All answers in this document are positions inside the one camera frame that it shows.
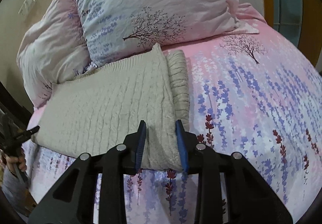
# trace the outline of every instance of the duvet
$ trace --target duvet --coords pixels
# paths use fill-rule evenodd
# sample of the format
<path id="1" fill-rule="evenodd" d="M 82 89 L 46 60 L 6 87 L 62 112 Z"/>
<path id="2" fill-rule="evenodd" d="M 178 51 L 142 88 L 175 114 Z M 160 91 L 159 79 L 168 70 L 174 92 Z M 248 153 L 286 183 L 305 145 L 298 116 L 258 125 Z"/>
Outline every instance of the duvet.
<path id="1" fill-rule="evenodd" d="M 219 153 L 241 152 L 295 223 L 322 184 L 322 78 L 250 5 L 240 5 L 237 17 L 260 33 L 168 46 L 164 54 L 182 49 L 187 59 L 190 132 Z M 29 128 L 37 125 L 45 108 L 35 111 Z M 30 141 L 23 148 L 30 192 L 39 202 L 75 159 Z M 197 183 L 197 175 L 173 170 L 125 176 L 128 223 L 193 223 Z M 228 220 L 227 211 L 223 217 Z"/>

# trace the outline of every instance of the pink duvet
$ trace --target pink duvet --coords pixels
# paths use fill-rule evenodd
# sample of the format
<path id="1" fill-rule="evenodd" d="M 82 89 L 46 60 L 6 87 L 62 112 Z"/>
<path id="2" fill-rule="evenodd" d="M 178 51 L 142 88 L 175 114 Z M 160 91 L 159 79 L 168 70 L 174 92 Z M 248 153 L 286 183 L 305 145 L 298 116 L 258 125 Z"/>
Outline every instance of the pink duvet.
<path id="1" fill-rule="evenodd" d="M 217 152 L 241 152 L 295 223 L 322 186 L 322 79 L 251 6 L 240 5 L 237 16 L 260 34 L 173 45 L 165 54 L 182 49 L 187 59 L 190 131 Z M 34 112 L 29 128 L 44 109 Z M 74 159 L 36 149 L 31 142 L 24 149 L 32 176 L 30 192 L 39 202 Z M 125 176 L 128 223 L 193 223 L 196 184 L 197 176 L 174 171 Z M 98 207 L 99 185 L 96 217 Z"/>

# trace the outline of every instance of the pillow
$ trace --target pillow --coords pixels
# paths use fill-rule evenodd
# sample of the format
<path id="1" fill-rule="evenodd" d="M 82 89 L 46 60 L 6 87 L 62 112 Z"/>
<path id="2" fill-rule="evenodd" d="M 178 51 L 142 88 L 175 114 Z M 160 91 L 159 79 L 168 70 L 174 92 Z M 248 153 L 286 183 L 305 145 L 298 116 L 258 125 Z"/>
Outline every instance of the pillow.
<path id="1" fill-rule="evenodd" d="M 257 33 L 236 19 L 238 0 L 76 0 L 97 66 L 161 45 Z"/>
<path id="2" fill-rule="evenodd" d="M 50 98 L 52 83 L 82 74 L 89 62 L 75 0 L 53 0 L 26 32 L 17 54 L 24 87 L 36 108 Z"/>

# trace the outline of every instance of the light switch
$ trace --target light switch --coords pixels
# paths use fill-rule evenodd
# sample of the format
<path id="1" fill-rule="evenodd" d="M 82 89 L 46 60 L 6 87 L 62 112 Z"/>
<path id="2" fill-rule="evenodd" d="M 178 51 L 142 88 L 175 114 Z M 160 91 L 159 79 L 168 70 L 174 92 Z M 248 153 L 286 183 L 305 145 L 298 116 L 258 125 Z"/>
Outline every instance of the light switch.
<path id="1" fill-rule="evenodd" d="M 23 5 L 21 6 L 18 15 L 21 17 L 22 21 L 26 20 L 28 14 L 32 10 L 36 3 L 36 0 L 25 0 Z"/>

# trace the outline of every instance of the gray fleece blanket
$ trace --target gray fleece blanket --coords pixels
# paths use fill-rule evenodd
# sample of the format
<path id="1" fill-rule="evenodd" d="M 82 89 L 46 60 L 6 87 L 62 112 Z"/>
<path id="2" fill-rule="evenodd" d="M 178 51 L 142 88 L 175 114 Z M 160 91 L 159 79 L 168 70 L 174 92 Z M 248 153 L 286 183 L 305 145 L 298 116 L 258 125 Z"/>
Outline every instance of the gray fleece blanket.
<path id="1" fill-rule="evenodd" d="M 98 155 L 147 123 L 142 168 L 182 169 L 175 121 L 189 129 L 189 95 L 183 51 L 150 52 L 109 63 L 90 75 L 55 85 L 34 141 L 78 157 Z"/>

